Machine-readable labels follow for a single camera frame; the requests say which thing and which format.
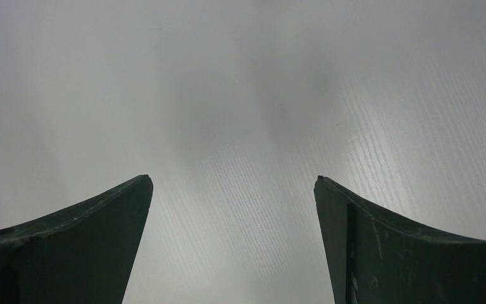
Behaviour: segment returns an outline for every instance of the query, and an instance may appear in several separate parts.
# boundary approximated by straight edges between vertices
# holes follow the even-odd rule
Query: black plastic part
[[[486,304],[486,241],[417,223],[319,176],[336,304]]]
[[[141,175],[0,230],[0,303],[121,303],[152,191]]]

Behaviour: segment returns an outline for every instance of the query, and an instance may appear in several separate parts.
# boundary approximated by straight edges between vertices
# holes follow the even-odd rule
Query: gray surface
[[[486,1],[115,3],[0,1],[0,228],[150,174],[125,303],[331,303],[318,174],[486,239]]]

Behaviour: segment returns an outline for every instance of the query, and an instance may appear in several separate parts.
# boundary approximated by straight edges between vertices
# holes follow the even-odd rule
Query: gray background
[[[0,1],[0,228],[143,173],[125,303],[331,303],[318,174],[486,239],[486,0]]]

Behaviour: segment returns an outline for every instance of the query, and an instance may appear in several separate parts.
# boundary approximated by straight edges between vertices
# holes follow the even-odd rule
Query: white table surface
[[[0,1],[0,228],[138,174],[124,303],[331,303],[319,174],[486,239],[486,0]]]

